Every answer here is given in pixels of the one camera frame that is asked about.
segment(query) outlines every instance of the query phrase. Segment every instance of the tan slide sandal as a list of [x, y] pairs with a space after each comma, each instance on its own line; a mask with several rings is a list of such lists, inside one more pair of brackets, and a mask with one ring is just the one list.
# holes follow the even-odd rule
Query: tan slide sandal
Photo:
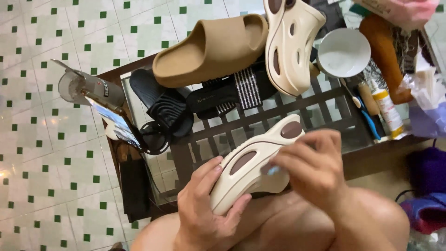
[[211, 191], [214, 214], [224, 215], [243, 194], [279, 193], [285, 189], [289, 182], [288, 173], [268, 162], [282, 146], [294, 143], [305, 134], [300, 121], [299, 115], [291, 114], [223, 159], [220, 164], [223, 172]]
[[298, 96], [310, 87], [310, 53], [325, 17], [302, 0], [263, 0], [269, 21], [266, 70], [282, 93]]
[[267, 35], [268, 24], [258, 14], [199, 20], [185, 40], [156, 55], [153, 73], [168, 88], [224, 77], [254, 63]]

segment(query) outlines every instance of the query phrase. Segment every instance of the white ceramic bowl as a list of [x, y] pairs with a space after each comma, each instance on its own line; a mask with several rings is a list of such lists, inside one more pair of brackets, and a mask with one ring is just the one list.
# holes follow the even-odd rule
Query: white ceramic bowl
[[348, 78], [365, 69], [370, 53], [370, 44], [358, 30], [335, 29], [319, 45], [318, 66], [328, 75]]

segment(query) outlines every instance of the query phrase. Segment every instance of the smartphone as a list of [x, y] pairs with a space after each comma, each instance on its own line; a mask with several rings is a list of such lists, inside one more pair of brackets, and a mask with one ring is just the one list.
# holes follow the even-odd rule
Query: smartphone
[[114, 106], [102, 100], [98, 95], [86, 89], [82, 90], [82, 94], [101, 116], [106, 117], [113, 123], [112, 125], [108, 124], [108, 126], [115, 127], [113, 132], [115, 132], [119, 139], [124, 140], [142, 152], [147, 151], [148, 147], [143, 140], [142, 135], [139, 130], [132, 125], [126, 112], [121, 107]]

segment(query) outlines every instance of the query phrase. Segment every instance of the phone screen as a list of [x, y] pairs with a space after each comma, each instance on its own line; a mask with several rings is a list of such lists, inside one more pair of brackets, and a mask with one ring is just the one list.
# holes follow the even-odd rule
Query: phone screen
[[136, 139], [135, 135], [133, 135], [132, 130], [130, 130], [130, 127], [125, 122], [124, 118], [122, 116], [112, 112], [110, 109], [103, 107], [101, 104], [97, 103], [96, 101], [92, 100], [89, 97], [85, 97], [90, 104], [96, 109], [96, 111], [99, 112], [99, 114], [112, 122], [114, 122], [115, 128], [113, 131], [115, 132], [116, 136], [138, 148], [141, 149], [141, 145], [139, 144], [138, 140]]

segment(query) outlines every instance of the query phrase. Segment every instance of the hand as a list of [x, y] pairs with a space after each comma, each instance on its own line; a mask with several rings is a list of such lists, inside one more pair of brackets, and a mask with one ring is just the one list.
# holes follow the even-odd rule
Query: hand
[[328, 215], [336, 212], [349, 193], [338, 131], [310, 132], [282, 147], [270, 162], [286, 169], [293, 189]]
[[212, 213], [209, 193], [222, 173], [223, 169], [219, 166], [222, 159], [218, 156], [200, 166], [186, 187], [179, 192], [180, 229], [174, 242], [176, 250], [207, 250], [235, 234], [251, 195], [240, 197], [225, 217]]

